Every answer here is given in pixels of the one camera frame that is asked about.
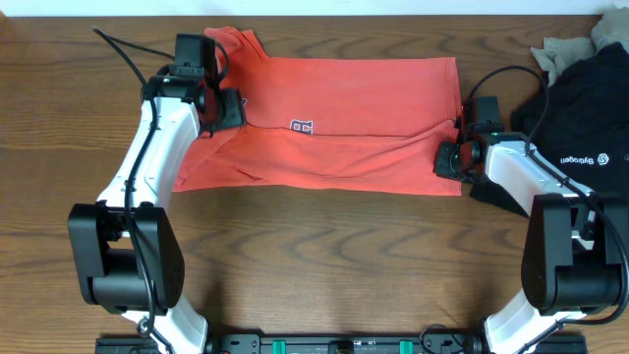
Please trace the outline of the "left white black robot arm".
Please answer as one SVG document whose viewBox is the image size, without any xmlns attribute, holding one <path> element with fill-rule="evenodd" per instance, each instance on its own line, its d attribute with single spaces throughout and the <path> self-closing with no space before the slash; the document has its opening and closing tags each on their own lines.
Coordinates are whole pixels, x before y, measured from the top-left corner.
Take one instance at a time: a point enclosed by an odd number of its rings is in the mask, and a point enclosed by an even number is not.
<svg viewBox="0 0 629 354">
<path fill-rule="evenodd" d="M 134 337 L 101 337 L 97 353 L 209 353 L 209 321 L 183 293 L 186 266 L 168 218 L 176 177 L 203 128 L 244 124 L 239 93 L 216 64 L 169 65 L 145 82 L 127 154 L 92 204 L 76 204 L 68 230 L 81 294 L 133 322 Z"/>
</svg>

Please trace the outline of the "orange red t-shirt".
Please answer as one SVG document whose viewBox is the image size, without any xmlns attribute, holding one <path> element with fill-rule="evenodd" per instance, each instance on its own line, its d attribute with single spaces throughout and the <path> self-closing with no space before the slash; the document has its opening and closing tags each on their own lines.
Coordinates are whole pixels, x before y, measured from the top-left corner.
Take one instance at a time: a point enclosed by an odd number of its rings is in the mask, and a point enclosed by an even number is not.
<svg viewBox="0 0 629 354">
<path fill-rule="evenodd" d="M 247 122 L 205 133 L 180 168 L 179 192 L 283 185 L 457 196 L 433 170 L 461 112 L 457 63 L 427 59 L 312 59 L 268 55 L 251 30 L 208 28 L 224 47 L 226 88 Z"/>
</svg>

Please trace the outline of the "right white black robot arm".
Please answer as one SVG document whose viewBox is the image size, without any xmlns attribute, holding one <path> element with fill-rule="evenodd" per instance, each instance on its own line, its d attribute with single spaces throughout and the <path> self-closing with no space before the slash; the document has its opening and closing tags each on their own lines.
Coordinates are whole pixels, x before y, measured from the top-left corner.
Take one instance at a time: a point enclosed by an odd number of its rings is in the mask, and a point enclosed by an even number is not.
<svg viewBox="0 0 629 354">
<path fill-rule="evenodd" d="M 442 142 L 437 176 L 500 187 L 529 217 L 521 290 L 466 353 L 533 353 L 566 325 L 606 325 L 628 307 L 628 207 L 573 181 L 517 133 Z"/>
</svg>

